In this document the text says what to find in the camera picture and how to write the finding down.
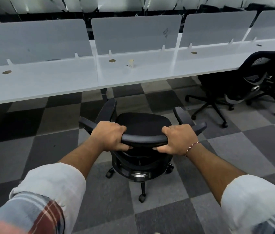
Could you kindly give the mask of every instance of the checkered carpet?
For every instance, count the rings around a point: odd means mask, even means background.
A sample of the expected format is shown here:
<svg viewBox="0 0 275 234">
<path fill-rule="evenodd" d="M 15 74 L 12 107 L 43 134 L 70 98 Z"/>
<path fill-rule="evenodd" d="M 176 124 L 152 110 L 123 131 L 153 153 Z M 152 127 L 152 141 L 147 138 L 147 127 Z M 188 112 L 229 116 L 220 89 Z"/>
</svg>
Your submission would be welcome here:
<svg viewBox="0 0 275 234">
<path fill-rule="evenodd" d="M 145 112 L 166 116 L 172 124 L 176 106 L 192 114 L 204 96 L 196 77 L 185 77 L 108 89 L 118 101 L 118 115 Z M 89 135 L 79 129 L 79 116 L 94 120 L 104 104 L 100 90 L 0 104 L 0 206 L 9 191 L 30 169 L 55 163 Z M 202 144 L 238 168 L 275 184 L 275 103 L 268 97 L 221 111 L 229 127 L 212 108 L 197 115 L 208 128 Z M 175 169 L 146 182 L 146 201 L 140 185 L 119 174 L 111 179 L 111 154 L 102 153 L 91 169 L 87 191 L 74 228 L 78 234 L 229 233 L 216 203 L 198 170 L 184 157 L 174 157 Z"/>
</svg>

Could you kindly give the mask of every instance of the chair backrest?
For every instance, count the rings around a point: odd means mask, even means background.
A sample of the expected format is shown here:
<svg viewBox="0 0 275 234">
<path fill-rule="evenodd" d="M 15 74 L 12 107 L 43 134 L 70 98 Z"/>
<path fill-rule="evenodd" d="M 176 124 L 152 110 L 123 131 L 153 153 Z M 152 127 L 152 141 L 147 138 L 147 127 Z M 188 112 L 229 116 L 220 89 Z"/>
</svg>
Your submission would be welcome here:
<svg viewBox="0 0 275 234">
<path fill-rule="evenodd" d="M 232 76 L 230 87 L 225 93 L 228 103 L 237 104 L 245 100 L 275 68 L 275 51 L 260 51 L 251 54 Z"/>
</svg>

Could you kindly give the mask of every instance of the white shirt sleeve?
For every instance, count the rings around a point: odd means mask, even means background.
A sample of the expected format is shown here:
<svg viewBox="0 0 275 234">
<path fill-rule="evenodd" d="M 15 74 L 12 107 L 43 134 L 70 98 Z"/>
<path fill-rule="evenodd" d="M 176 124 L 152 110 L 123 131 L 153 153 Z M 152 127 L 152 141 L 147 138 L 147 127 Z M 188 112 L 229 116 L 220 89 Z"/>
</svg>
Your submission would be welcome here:
<svg viewBox="0 0 275 234">
<path fill-rule="evenodd" d="M 221 206 L 233 233 L 252 233 L 256 225 L 275 217 L 275 185 L 260 177 L 243 175 L 226 187 Z"/>
<path fill-rule="evenodd" d="M 30 170 L 22 183 L 10 192 L 9 198 L 20 192 L 32 192 L 56 201 L 63 210 L 64 232 L 69 234 L 77 220 L 85 189 L 85 178 L 78 169 L 55 163 Z"/>
</svg>

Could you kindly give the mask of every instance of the desk surface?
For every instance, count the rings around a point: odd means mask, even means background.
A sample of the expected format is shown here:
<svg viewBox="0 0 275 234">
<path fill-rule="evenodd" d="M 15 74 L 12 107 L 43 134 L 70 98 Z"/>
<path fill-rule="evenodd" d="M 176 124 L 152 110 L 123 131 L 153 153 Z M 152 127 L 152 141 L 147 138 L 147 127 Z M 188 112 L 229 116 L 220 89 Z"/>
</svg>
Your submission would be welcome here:
<svg viewBox="0 0 275 234">
<path fill-rule="evenodd" d="M 249 42 L 188 49 L 179 48 L 180 39 L 181 34 L 175 49 L 111 56 L 98 56 L 91 40 L 94 56 L 0 66 L 0 103 L 236 70 L 253 52 L 275 50 L 275 40 L 262 40 L 260 48 Z M 130 59 L 133 68 L 127 66 Z"/>
</svg>

